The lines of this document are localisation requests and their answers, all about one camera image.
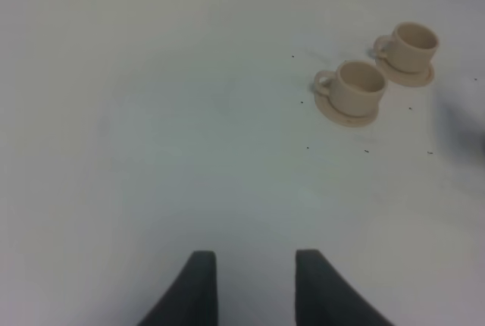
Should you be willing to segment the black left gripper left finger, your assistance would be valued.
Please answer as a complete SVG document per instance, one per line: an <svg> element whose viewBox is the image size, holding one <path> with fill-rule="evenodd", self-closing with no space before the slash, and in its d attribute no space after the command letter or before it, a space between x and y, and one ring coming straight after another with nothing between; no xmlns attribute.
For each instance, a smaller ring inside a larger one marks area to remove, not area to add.
<svg viewBox="0 0 485 326"><path fill-rule="evenodd" d="M218 325L215 253L193 252L169 289L139 324Z"/></svg>

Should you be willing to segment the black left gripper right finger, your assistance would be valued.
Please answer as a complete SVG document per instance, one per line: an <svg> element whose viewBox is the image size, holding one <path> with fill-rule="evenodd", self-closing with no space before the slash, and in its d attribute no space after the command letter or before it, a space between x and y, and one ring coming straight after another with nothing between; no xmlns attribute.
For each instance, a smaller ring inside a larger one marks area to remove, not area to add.
<svg viewBox="0 0 485 326"><path fill-rule="evenodd" d="M297 325L390 325L316 249L296 251Z"/></svg>

